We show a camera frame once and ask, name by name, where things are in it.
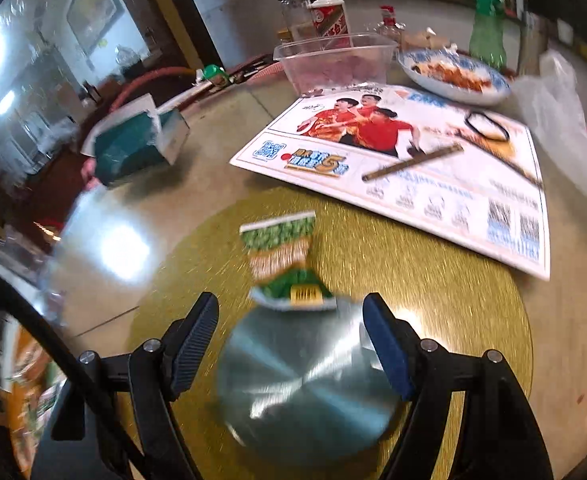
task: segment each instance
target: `white bottle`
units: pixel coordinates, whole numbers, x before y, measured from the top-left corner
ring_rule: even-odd
[[[349,34],[344,0],[315,0],[309,9],[319,38]]]

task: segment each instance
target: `qr code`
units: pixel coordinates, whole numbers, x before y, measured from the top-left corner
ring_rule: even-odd
[[[505,229],[511,228],[511,211],[509,206],[489,200],[489,222]]]
[[[534,242],[540,241],[540,230],[536,218],[520,215],[520,238],[527,238]]]

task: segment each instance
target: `framed picture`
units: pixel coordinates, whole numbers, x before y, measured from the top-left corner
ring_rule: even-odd
[[[122,12],[120,0],[72,0],[67,23],[87,56]]]

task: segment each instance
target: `clear plastic box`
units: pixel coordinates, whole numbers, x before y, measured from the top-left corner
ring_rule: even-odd
[[[349,34],[295,41],[274,50],[274,59],[298,95],[363,83],[387,83],[387,68],[398,47],[379,34]]]

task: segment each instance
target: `wooden stick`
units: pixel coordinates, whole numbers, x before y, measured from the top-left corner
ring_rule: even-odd
[[[413,158],[408,158],[407,160],[403,160],[402,162],[397,162],[396,164],[392,164],[390,166],[387,166],[386,168],[382,168],[377,171],[372,171],[371,173],[363,174],[363,182],[376,180],[377,178],[380,178],[382,176],[387,176],[392,173],[398,173],[398,171],[406,170],[407,168],[411,168],[411,166],[417,166],[418,164],[428,162],[429,160],[434,160],[435,158],[453,155],[454,153],[460,152],[464,152],[464,150],[462,149],[462,145],[456,142],[451,146],[447,146],[446,148],[440,148],[439,150],[435,150],[433,152],[420,153],[419,155],[416,155]]]

